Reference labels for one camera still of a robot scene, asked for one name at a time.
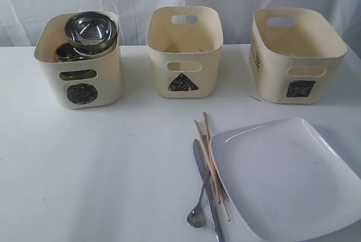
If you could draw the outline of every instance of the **knife blade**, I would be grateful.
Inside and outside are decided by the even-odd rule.
[[[198,171],[201,175],[202,180],[204,180],[207,178],[208,168],[205,165],[203,152],[201,150],[201,145],[197,139],[195,139],[193,142],[193,152],[194,152],[194,157],[197,162]],[[214,230],[215,230],[215,235],[217,237],[218,242],[224,242],[223,232],[222,232],[222,228],[221,228],[221,224],[220,224],[219,216],[218,216],[218,209],[217,209],[217,206],[215,205],[213,190],[212,190],[212,187],[210,184],[210,178],[208,179],[207,184],[205,186],[205,192],[206,192],[207,199],[208,199],[210,213],[212,215],[212,221],[213,221],[213,226],[214,226]]]

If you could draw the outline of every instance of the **black triangle label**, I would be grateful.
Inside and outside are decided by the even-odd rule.
[[[195,91],[199,88],[185,74],[181,73],[168,87],[169,91]]]

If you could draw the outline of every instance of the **metal spoon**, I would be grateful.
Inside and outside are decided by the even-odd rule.
[[[201,194],[199,196],[198,203],[192,209],[192,211],[190,211],[190,213],[187,216],[187,222],[194,228],[201,228],[205,224],[205,217],[204,217],[204,213],[202,210],[202,197],[203,197],[203,191],[204,191],[205,185],[208,182],[209,173],[210,173],[210,171],[208,169],[206,178],[204,179],[203,184],[202,184]]]

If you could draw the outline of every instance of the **chopsticks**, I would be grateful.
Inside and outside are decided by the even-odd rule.
[[[205,125],[207,144],[204,143],[204,138],[202,136],[202,131],[201,131],[200,127],[199,127],[198,122],[196,120],[193,120],[193,123],[194,123],[194,126],[196,128],[198,141],[201,144],[201,148],[202,148],[202,151],[203,151],[203,156],[206,159],[208,168],[209,168],[210,173],[211,173],[212,178],[213,178],[214,190],[215,190],[215,194],[217,196],[217,201],[218,201],[219,204],[222,203],[223,208],[224,208],[224,210],[225,210],[225,212],[227,214],[227,219],[228,219],[228,221],[231,221],[230,214],[229,214],[228,209],[227,209],[227,205],[226,205],[226,203],[224,201],[224,197],[223,197],[223,194],[221,192],[221,187],[220,187],[220,185],[218,183],[217,171],[216,171],[215,166],[214,166],[213,158],[212,158],[212,155],[210,153],[210,131],[209,131],[209,124],[208,124],[208,115],[207,115],[206,112],[203,112],[203,120],[204,120],[204,125]]]

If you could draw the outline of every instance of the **white plate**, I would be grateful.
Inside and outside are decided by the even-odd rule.
[[[361,219],[361,180],[302,118],[218,133],[210,146],[231,202],[263,240],[308,240]]]

